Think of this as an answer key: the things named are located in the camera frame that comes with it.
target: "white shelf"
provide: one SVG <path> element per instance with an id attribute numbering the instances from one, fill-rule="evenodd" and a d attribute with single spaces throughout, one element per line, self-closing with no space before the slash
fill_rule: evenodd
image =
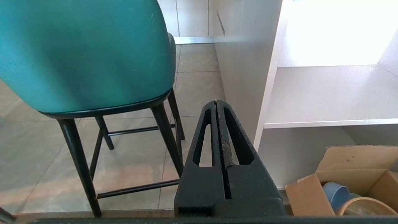
<path id="1" fill-rule="evenodd" d="M 278 68 L 264 128 L 398 124 L 398 77 L 377 65 Z"/>

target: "metal baseboard trim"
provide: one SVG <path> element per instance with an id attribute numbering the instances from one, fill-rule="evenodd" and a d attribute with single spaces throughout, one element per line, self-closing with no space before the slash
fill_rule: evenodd
<path id="1" fill-rule="evenodd" d="M 214 43 L 213 36 L 206 37 L 175 37 L 176 44 Z"/>

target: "black chair frame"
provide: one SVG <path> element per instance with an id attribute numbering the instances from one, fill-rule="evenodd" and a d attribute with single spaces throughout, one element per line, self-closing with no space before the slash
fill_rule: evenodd
<path id="1" fill-rule="evenodd" d="M 169 101 L 170 108 L 175 121 L 175 124 L 172 125 L 170 125 L 169 123 L 169 118 L 167 117 L 163 105 L 163 102 L 166 100 L 166 98 Z M 155 117 L 158 126 L 115 131 L 115 132 L 108 131 L 103 116 L 142 110 L 146 108 L 150 108 L 152 110 L 152 113 Z M 166 143 L 166 147 L 174 163 L 174 166 L 176 167 L 178 176 L 181 177 L 183 170 L 181 140 L 185 139 L 185 135 L 182 129 L 181 119 L 178 112 L 176 97 L 174 95 L 173 88 L 169 89 L 166 93 L 156 98 L 134 104 L 128 104 L 128 105 L 116 106 L 110 108 L 86 110 L 86 111 L 77 111 L 77 112 L 66 112 L 66 113 L 41 112 L 41 113 L 48 117 L 57 119 L 59 125 L 61 126 L 61 130 L 64 134 L 69 151 L 72 155 L 73 162 L 75 164 L 80 180 L 83 184 L 83 188 L 86 193 L 87 199 L 90 203 L 91 209 L 95 217 L 101 216 L 101 209 L 98 203 L 98 199 L 100 198 L 107 198 L 111 196 L 123 195 L 139 191 L 146 191 L 160 187 L 168 187 L 172 185 L 177 185 L 179 183 L 179 179 L 175 179 L 170 181 L 163 181 L 148 185 L 109 191 L 105 193 L 98 193 L 98 194 L 95 192 L 93 185 L 94 173 L 96 170 L 98 156 L 100 154 L 100 148 L 103 138 L 105 139 L 105 142 L 108 145 L 109 149 L 113 150 L 115 147 L 113 145 L 111 136 L 131 134 L 137 132 L 147 132 L 153 130 L 160 130 L 163 140 Z M 86 161 L 86 157 L 83 151 L 82 142 L 80 140 L 80 136 L 76 128 L 76 123 L 74 121 L 75 118 L 85 118 L 85 117 L 95 117 L 98 126 L 100 127 L 90 168 L 88 167 L 88 163 Z M 171 128 L 176 128 L 177 141 L 174 138 Z"/>

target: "white cabinet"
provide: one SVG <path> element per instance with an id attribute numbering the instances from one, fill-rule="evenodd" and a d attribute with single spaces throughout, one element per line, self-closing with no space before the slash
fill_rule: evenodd
<path id="1" fill-rule="evenodd" d="M 397 142 L 377 135 L 398 133 L 398 2 L 215 8 L 226 99 L 279 188 L 313 173 L 327 146 Z"/>

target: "teal chair seat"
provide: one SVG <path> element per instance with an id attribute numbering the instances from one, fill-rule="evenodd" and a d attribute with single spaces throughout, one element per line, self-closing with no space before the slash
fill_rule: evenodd
<path id="1" fill-rule="evenodd" d="M 97 194 L 92 181 L 102 139 L 113 150 L 111 136 L 152 130 L 160 130 L 182 174 L 185 136 L 172 88 L 176 45 L 156 0 L 0 1 L 0 52 L 0 79 L 29 106 L 58 120 L 96 217 L 100 198 L 179 183 Z M 144 108 L 151 108 L 157 126 L 115 132 L 106 127 L 104 115 Z M 74 121 L 89 116 L 100 127 L 90 167 Z"/>

